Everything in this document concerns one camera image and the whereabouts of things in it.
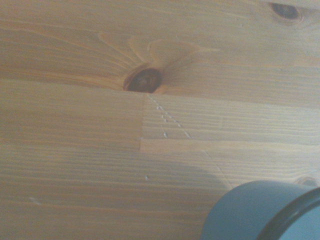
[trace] wood grain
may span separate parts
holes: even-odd
[[[283,2],[304,7],[297,22],[254,0],[0,3],[2,78],[122,91],[149,66],[158,94],[320,106],[317,1]]]
[[[199,239],[240,184],[320,181],[318,109],[0,85],[1,239]]]
[[[195,240],[240,184],[320,184],[319,1],[0,4],[1,240]]]

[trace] wooden surface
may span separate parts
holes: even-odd
[[[196,240],[254,180],[320,182],[319,2],[0,0],[0,239]],[[136,69],[155,93],[125,91]]]

